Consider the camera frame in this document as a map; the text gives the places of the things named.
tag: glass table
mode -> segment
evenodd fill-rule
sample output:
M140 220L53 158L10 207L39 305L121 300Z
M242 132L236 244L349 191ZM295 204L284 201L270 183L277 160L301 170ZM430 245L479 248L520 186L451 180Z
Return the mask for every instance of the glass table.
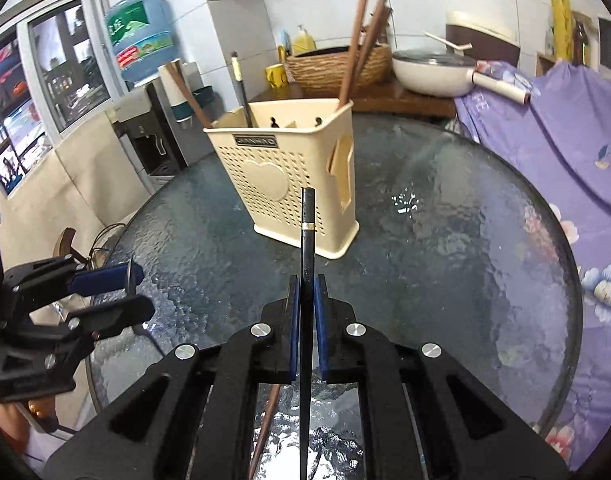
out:
M393 342L439 344L547 434L569 390L582 325L576 266L548 204L501 159L454 134L394 116L355 114L353 127L361 227L345 256L316 258L330 296ZM147 330L165 352L225 342L284 297L299 269L298 248L253 231L215 154L143 206L109 261L132 254L146 276L138 291L156 307ZM97 405L159 358L130 330L98 343L89 362ZM356 386L317 377L316 369L314 478L363 478ZM257 429L269 389L260 387ZM297 474L298 381L282 387L258 475L284 478L286 468Z

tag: blue water jug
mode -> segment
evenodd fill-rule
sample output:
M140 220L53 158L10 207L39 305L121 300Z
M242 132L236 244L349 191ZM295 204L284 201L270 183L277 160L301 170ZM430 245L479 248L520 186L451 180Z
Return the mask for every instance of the blue water jug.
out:
M112 51L121 75L136 83L179 57L163 0L121 0L106 14Z

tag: brown chopstick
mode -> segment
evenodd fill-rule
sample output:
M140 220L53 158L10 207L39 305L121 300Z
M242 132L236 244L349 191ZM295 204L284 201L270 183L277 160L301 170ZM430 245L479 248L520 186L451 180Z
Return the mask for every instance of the brown chopstick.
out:
M341 91L339 92L339 108L341 108L348 102L348 95L352 87L352 82L354 78L354 68L356 66L357 53L359 51L359 35L361 34L363 17L365 16L365 6L367 6L367 0L359 0L359 3L357 4L357 13L354 17L354 24L352 25L352 36L349 42L346 72L343 75L343 81L341 82Z
M274 412L277 411L277 404L279 403L279 394L281 393L281 385L273 384L270 390L270 396L266 403L265 415L263 415L262 428L259 432L259 438L257 439L257 445L254 446L254 454L252 460L250 460L250 469L248 470L248 480L254 480L254 476L257 473L259 466L259 460L262 457L263 450L265 449L266 443L268 442L268 435L270 434L270 425L274 418Z
M199 121L201 121L201 124L203 125L203 127L204 128L212 128L212 124L210 123L210 121L206 117L205 113L203 113L203 110L199 106L199 103L194 98L194 95L192 95L192 92L190 92L190 90L186 86L185 81L183 80L181 74L179 74L176 71L174 65L172 63L170 63L170 62L167 62L166 63L166 70L170 74L170 77L172 77L172 80L174 81L174 83L177 85L177 88L179 89L179 92L182 93L183 97L185 98L185 100L188 102L188 104L192 108L192 111L199 118Z
M359 60L357 62L357 67L354 71L354 80L359 80L359 75L365 67L365 63L367 62L367 58L370 56L372 52L372 48L375 46L375 41L377 41L377 36L381 32L381 29L385 25L385 20L387 20L388 12L385 6L385 0L377 0L377 7L375 7L375 12L372 14L372 21L370 22L370 28L367 30L367 34L365 35L365 40L363 41L363 45L361 45L361 50L359 51Z

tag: blue flower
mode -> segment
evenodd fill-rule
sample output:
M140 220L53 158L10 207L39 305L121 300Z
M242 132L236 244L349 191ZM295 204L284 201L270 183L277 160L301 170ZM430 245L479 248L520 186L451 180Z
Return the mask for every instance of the blue flower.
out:
M611 320L611 264L601 272L596 267L587 270L581 286L585 290L583 301L594 306L594 313L600 322Z

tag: person's hand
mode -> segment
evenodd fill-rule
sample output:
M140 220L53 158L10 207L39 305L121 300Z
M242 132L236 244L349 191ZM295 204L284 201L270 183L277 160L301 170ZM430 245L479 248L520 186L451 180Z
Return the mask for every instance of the person's hand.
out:
M56 416L55 397L28 401L29 411L37 418ZM15 403L0 402L0 429L8 444L19 454L23 454L30 438L30 425Z

